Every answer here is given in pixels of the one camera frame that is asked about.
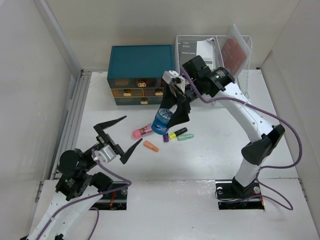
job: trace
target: drawer handle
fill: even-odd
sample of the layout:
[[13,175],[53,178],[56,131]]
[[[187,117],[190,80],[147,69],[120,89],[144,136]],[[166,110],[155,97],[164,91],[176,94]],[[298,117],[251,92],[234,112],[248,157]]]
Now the drawer handle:
[[144,82],[144,81],[140,81],[139,83],[138,83],[138,87],[139,88],[144,88],[144,87],[146,87],[147,86],[147,84]]
[[123,93],[123,96],[125,96],[125,97],[131,97],[131,90],[125,89],[125,90],[124,90],[124,93]]
[[156,95],[156,96],[163,96],[164,93],[162,92],[161,89],[156,89],[156,90],[155,90],[155,95]]
[[147,98],[141,98],[141,104],[148,104],[148,99]]

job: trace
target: white wall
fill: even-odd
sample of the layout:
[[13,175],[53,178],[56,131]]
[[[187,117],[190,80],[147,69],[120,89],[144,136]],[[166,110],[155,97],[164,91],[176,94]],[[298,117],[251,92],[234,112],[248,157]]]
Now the white wall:
[[32,0],[0,0],[0,239],[29,233],[71,73]]
[[47,0],[85,69],[106,69],[111,46],[174,44],[177,35],[226,35],[236,24],[260,67],[299,0]]
[[[311,214],[320,233],[320,1],[301,0],[272,51],[262,73],[277,113],[297,128],[303,158],[297,166],[308,196]],[[291,134],[287,142],[297,156]]]

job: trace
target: orange marker cap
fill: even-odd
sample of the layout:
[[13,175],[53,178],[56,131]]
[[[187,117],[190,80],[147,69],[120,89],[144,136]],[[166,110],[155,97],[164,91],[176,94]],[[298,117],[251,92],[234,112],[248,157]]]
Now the orange marker cap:
[[153,145],[153,144],[152,144],[151,142],[149,142],[149,141],[144,141],[143,145],[144,145],[145,147],[147,147],[148,149],[151,149],[151,150],[153,150],[153,151],[155,151],[155,152],[159,152],[159,148],[157,148],[155,145]]

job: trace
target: pink highlighter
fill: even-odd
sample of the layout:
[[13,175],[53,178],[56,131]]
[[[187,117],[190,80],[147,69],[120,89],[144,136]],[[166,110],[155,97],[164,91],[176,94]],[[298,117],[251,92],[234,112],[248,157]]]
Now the pink highlighter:
[[148,134],[148,133],[151,133],[152,132],[152,129],[151,129],[151,124],[143,127],[143,128],[140,128],[140,129],[137,129],[137,130],[134,130],[133,131],[133,136],[138,139],[138,138],[141,138],[142,135],[145,135],[145,134]]

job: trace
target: mounting plate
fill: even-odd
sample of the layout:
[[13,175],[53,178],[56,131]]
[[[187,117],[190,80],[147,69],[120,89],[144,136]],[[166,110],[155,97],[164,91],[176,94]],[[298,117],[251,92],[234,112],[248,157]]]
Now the mounting plate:
[[219,200],[219,210],[236,210],[236,209],[259,209],[264,210],[264,202],[261,197],[252,198],[237,203],[230,203],[227,201],[246,199],[260,193],[260,185],[254,182],[250,189],[239,195],[232,188],[232,180],[216,180],[215,181],[215,197]]
[[[126,185],[127,183],[123,181],[114,181],[112,184],[112,188],[120,188]],[[126,210],[127,209],[127,197],[128,197],[128,188],[123,190],[118,190],[115,192],[115,197],[113,200],[112,210]],[[113,198],[112,192],[104,195],[101,199],[99,199],[93,207],[99,210],[111,210],[110,209],[110,201]]]

